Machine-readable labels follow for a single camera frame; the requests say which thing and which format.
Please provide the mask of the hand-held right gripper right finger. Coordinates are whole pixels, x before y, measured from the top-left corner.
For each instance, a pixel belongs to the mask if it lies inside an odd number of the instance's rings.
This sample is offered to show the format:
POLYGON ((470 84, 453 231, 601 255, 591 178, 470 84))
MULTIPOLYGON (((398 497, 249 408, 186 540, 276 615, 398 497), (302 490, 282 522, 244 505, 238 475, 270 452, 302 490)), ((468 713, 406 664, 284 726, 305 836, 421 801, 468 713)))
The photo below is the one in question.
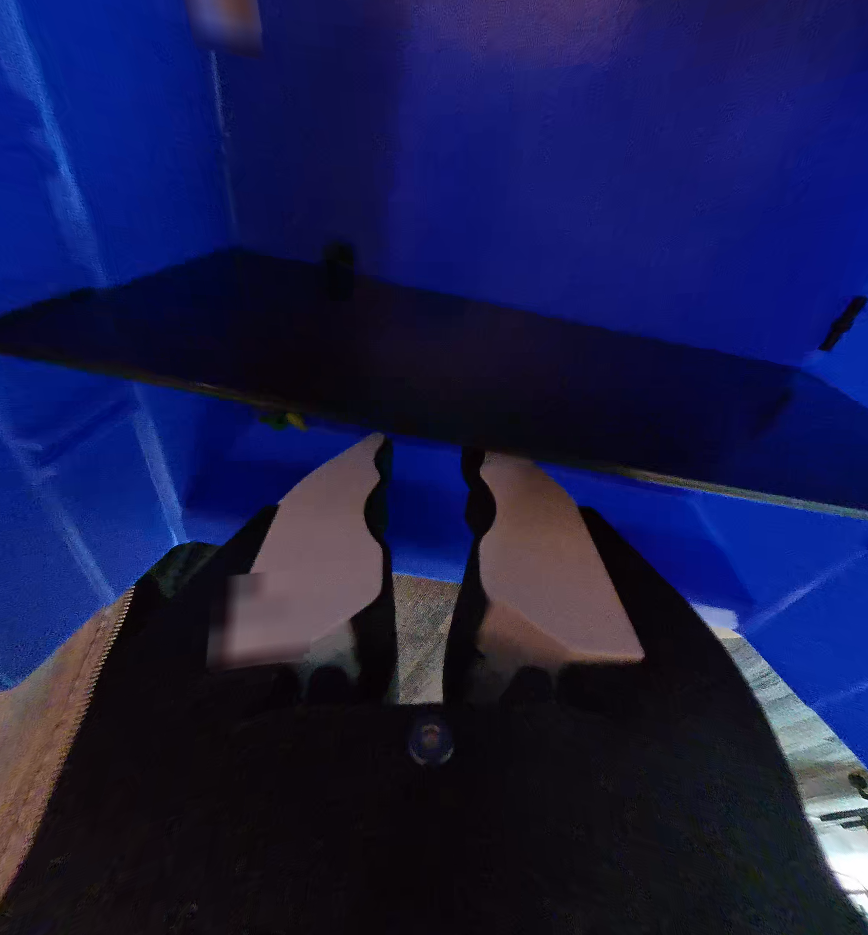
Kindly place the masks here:
POLYGON ((644 649, 570 495, 533 461, 465 448, 472 549, 444 653, 446 704, 498 699, 524 669, 621 668, 644 649))

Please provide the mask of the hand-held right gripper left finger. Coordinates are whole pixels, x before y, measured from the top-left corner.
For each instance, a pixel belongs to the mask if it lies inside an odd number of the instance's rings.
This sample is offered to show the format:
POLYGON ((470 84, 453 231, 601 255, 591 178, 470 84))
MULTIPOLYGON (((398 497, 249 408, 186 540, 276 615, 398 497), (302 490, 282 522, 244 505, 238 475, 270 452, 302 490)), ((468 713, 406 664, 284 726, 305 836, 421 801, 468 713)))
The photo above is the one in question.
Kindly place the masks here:
POLYGON ((360 701, 396 680, 391 553, 384 541, 391 444, 360 439, 279 502, 249 571, 230 574, 208 665, 288 665, 304 681, 342 671, 360 701))

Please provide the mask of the black board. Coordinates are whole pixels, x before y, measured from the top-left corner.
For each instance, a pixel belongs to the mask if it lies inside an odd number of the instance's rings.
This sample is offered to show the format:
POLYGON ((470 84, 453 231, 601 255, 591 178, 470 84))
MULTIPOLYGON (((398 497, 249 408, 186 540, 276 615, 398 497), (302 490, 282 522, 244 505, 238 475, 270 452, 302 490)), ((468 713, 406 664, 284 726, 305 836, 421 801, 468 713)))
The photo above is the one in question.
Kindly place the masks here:
POLYGON ((0 313, 0 355, 868 520, 868 409, 800 368, 241 249, 0 313))

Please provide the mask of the blue plastic crate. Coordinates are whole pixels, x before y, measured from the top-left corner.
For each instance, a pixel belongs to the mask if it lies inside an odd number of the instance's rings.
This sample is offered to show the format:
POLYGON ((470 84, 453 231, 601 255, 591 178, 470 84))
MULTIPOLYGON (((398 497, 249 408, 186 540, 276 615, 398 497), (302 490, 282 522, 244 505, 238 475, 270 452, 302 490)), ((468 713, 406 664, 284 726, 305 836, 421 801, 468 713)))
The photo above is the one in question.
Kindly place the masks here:
MULTIPOLYGON (((0 2, 0 313, 241 249, 868 409, 868 304, 817 349, 868 296, 868 2, 239 6, 249 57, 221 2, 0 2)), ((376 430, 260 411, 0 355, 0 691, 376 430)), ((460 445, 389 435, 394 571, 458 583, 460 445)), ((868 766, 868 520, 547 463, 868 766)))

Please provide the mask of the small black clip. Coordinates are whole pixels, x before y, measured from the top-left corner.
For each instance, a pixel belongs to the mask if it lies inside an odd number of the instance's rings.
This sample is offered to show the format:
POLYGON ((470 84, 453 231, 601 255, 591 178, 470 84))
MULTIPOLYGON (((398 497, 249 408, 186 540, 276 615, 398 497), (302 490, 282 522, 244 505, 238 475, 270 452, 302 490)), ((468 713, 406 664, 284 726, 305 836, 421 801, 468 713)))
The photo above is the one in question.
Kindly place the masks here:
POLYGON ((831 353, 843 336, 849 332, 853 324, 868 304, 868 296, 854 296, 850 298, 843 311, 831 323, 818 350, 821 353, 831 353))

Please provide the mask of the brown cloth with zipper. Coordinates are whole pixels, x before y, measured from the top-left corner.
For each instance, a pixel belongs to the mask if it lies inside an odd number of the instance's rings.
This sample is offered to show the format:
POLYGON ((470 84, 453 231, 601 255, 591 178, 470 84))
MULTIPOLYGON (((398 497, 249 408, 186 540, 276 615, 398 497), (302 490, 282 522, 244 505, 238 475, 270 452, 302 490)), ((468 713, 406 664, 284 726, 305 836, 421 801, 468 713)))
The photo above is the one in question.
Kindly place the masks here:
POLYGON ((136 587, 0 692, 0 903, 26 858, 136 587))

